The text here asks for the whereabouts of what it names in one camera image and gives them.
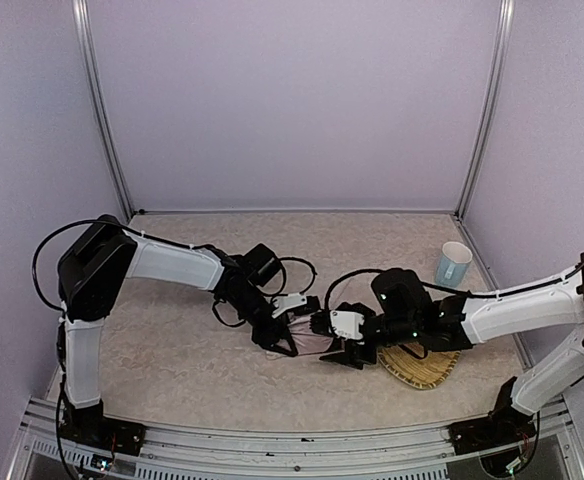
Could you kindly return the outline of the pink and black folding umbrella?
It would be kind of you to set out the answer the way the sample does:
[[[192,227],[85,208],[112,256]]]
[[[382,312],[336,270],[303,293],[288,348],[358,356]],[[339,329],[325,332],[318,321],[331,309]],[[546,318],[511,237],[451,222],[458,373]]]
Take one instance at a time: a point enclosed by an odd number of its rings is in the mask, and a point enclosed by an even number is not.
[[[339,349],[341,343],[334,337],[317,335],[313,333],[310,329],[310,317],[311,315],[301,316],[301,317],[290,317],[285,327],[287,330],[285,334],[289,334],[293,337],[297,346],[297,356],[312,356],[321,355],[332,351],[334,349]],[[271,357],[287,357],[280,354],[275,354],[268,352],[266,353]]]

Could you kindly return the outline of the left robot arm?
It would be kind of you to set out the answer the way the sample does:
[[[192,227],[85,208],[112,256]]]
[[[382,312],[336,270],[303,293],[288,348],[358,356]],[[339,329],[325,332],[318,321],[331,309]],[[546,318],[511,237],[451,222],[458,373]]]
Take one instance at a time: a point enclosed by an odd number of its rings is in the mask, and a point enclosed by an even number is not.
[[[262,290],[280,270],[278,258],[263,244],[245,254],[228,254],[210,244],[145,236],[110,215],[88,223],[57,266],[62,436],[104,446],[117,433],[144,431],[139,424],[107,418],[100,391],[102,329],[128,281],[150,280],[209,293],[215,306],[234,310],[237,326],[249,326],[255,345],[295,357],[299,350],[289,321]]]

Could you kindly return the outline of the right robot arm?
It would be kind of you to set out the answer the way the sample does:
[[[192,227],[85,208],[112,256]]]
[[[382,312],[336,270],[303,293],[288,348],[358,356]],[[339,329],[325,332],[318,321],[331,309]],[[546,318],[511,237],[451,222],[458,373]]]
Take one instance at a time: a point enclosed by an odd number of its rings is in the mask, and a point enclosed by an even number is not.
[[[448,290],[433,300],[430,284],[412,270],[374,270],[371,290],[381,311],[363,304],[325,307],[311,317],[314,333],[341,340],[326,361],[363,368],[382,347],[416,342],[426,353],[471,349],[491,339],[549,326],[573,330],[543,360],[500,388],[493,409],[449,425],[456,453],[470,453],[530,438],[533,417],[553,397],[584,378],[584,253],[573,268],[540,282],[474,294]]]

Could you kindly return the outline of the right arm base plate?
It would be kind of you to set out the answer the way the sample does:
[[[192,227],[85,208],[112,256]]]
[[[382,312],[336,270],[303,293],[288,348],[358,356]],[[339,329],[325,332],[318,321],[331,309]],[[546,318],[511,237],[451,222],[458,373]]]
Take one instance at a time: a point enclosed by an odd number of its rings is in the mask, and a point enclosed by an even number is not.
[[[456,455],[480,452],[534,437],[537,429],[532,422],[493,421],[489,417],[452,423],[448,427]]]

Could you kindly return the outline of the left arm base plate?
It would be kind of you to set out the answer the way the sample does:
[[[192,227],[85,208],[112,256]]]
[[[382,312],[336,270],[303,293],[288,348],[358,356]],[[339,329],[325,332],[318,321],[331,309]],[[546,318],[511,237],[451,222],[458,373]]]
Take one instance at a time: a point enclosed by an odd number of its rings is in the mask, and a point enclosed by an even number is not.
[[[114,454],[139,456],[146,434],[143,424],[103,417],[96,424],[77,426],[64,421],[60,437]]]

